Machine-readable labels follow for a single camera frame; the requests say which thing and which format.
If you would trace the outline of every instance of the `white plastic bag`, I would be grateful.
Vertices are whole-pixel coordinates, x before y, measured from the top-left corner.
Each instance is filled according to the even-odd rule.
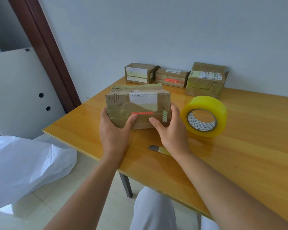
[[[76,150],[49,135],[0,136],[0,208],[66,176],[76,161]]]

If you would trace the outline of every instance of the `person's right arm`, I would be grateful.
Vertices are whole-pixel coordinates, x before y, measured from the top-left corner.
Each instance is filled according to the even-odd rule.
[[[287,221],[191,152],[179,109],[174,104],[171,108],[172,120],[167,129],[155,118],[149,120],[157,129],[163,146],[196,188],[219,228],[287,230]]]

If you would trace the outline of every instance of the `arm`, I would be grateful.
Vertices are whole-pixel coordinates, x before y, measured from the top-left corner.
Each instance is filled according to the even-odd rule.
[[[172,120],[167,129],[155,118],[150,118],[150,122],[157,129],[164,147],[196,188],[219,228],[288,229],[288,222],[282,217],[191,152],[179,109],[174,104],[171,108]]]
[[[98,166],[92,170],[44,230],[96,229],[136,118],[137,115],[130,116],[125,127],[120,129],[112,124],[106,108],[103,109],[100,120],[100,140],[104,155]]]

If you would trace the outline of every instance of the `yellow tape roll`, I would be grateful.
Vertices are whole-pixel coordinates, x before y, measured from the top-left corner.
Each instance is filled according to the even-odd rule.
[[[215,121],[210,123],[201,122],[193,115],[194,110],[210,112]],[[187,130],[193,134],[214,137],[219,135],[225,128],[227,109],[222,102],[210,96],[197,96],[182,109],[180,113]]]

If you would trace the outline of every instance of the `white pants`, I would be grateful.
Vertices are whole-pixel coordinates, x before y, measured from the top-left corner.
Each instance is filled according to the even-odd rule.
[[[130,230],[177,230],[172,200],[144,187],[134,204]],[[202,216],[201,230],[220,230],[216,222]]]

